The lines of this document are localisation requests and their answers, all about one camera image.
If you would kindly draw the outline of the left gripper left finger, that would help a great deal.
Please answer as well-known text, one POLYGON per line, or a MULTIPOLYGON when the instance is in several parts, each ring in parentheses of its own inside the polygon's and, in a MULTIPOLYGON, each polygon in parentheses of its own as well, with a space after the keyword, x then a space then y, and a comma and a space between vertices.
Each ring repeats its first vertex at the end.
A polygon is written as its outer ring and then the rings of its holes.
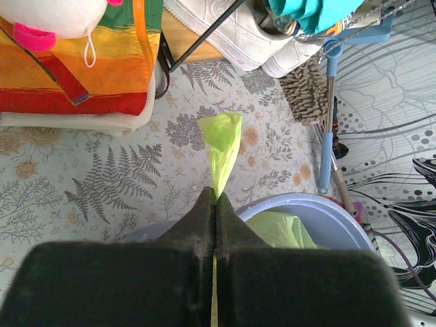
POLYGON ((215 194, 160 237, 34 247, 1 306, 2 326, 209 326, 215 194))

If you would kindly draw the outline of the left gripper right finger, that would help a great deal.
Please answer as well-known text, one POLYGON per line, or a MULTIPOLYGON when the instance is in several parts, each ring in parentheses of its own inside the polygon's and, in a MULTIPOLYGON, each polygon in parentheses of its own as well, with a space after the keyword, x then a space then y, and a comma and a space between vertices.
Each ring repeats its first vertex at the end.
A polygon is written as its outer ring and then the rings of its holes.
POLYGON ((217 256, 219 326, 407 326, 391 269, 372 251, 217 256))

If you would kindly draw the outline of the blue-grey trash bin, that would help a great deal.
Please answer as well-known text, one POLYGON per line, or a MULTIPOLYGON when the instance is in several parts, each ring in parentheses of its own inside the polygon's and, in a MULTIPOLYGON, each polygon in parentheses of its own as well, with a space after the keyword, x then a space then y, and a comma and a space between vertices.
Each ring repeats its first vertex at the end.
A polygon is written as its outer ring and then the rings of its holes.
POLYGON ((267 226, 273 226, 275 213, 297 216, 319 251, 374 250, 357 221, 344 208, 321 196, 283 193, 256 200, 236 210, 225 193, 215 199, 209 187, 178 221, 148 225, 125 239, 154 247, 190 251, 198 258, 212 254, 228 259, 237 253, 289 253, 290 247, 269 245, 248 225, 249 220, 258 218, 267 226))

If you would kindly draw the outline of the green trash bag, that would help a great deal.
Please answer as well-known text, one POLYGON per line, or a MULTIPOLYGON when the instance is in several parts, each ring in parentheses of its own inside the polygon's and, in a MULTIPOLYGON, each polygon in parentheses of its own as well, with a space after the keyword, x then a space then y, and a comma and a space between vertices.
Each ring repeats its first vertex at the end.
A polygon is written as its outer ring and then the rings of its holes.
MULTIPOLYGON (((229 179, 239 151, 243 118, 224 113, 198 121, 210 159, 211 182, 220 196, 229 179)), ((248 220, 249 226, 269 245, 276 248, 315 249, 299 217, 278 213, 258 213, 248 220)))

